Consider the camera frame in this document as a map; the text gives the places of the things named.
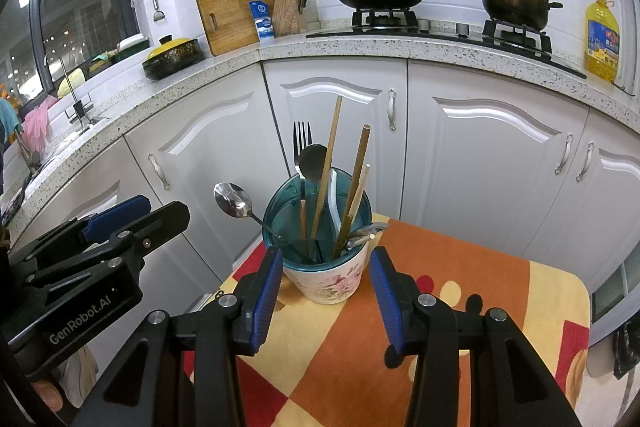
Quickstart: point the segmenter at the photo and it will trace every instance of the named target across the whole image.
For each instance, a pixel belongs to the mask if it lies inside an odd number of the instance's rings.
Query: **white cabinet door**
[[[184,235],[225,280],[260,226],[227,216],[216,204],[213,187],[240,185],[261,217],[288,178],[260,66],[191,93],[130,131],[127,142],[162,203],[187,204],[191,221]]]
[[[371,164],[367,196],[373,211],[398,219],[406,138],[406,61],[383,58],[304,58],[264,64],[264,73],[291,172],[293,123],[308,121],[314,142],[326,144],[335,97],[343,96],[333,165],[347,172],[364,124],[371,126],[366,162]],[[395,130],[387,109],[395,94]]]
[[[161,206],[120,139],[60,189],[20,236],[17,248],[63,221],[104,211],[138,194],[149,199],[152,209]],[[220,286],[220,280],[182,234],[145,257],[139,281],[142,301],[89,343],[100,371],[148,312],[164,309],[172,315],[184,313],[198,296],[215,293]]]
[[[521,255],[567,175],[587,112],[505,77],[410,61],[401,219]]]
[[[524,255],[575,273],[592,293],[638,240],[640,137],[591,110],[558,198]]]

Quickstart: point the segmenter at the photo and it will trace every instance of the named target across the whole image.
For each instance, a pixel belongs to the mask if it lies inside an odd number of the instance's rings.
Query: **fork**
[[[296,172],[300,176],[300,237],[306,239],[306,194],[305,194],[305,177],[300,170],[300,153],[302,150],[311,145],[311,126],[308,122],[293,123],[293,163],[296,166]]]

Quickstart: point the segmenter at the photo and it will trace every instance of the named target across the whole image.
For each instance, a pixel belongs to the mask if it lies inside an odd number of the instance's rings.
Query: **black plastic bag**
[[[640,312],[613,332],[613,375],[620,380],[640,362]]]

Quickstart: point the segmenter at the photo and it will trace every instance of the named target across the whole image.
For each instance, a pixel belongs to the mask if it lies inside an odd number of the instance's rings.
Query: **yellow cooking oil bottle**
[[[590,4],[586,18],[586,49],[584,67],[604,80],[613,82],[618,73],[620,30],[607,4],[613,1],[596,0]]]

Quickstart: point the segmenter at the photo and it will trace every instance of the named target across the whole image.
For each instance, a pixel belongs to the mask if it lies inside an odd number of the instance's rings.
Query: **silver bolt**
[[[504,322],[505,320],[507,320],[507,312],[502,308],[491,308],[491,310],[489,311],[489,316],[494,321],[498,322]]]
[[[218,304],[220,304],[220,306],[222,306],[223,308],[231,308],[231,306],[236,304],[236,302],[238,302],[238,297],[231,293],[227,293],[226,295],[223,295],[220,299],[218,299]]]
[[[428,308],[435,305],[435,303],[436,298],[430,293],[423,293],[421,295],[418,295],[418,304],[420,304],[421,306],[425,306]]]
[[[154,312],[149,313],[146,320],[148,320],[152,324],[159,324],[162,321],[164,321],[165,318],[166,318],[166,313],[164,313],[162,310],[156,310]]]

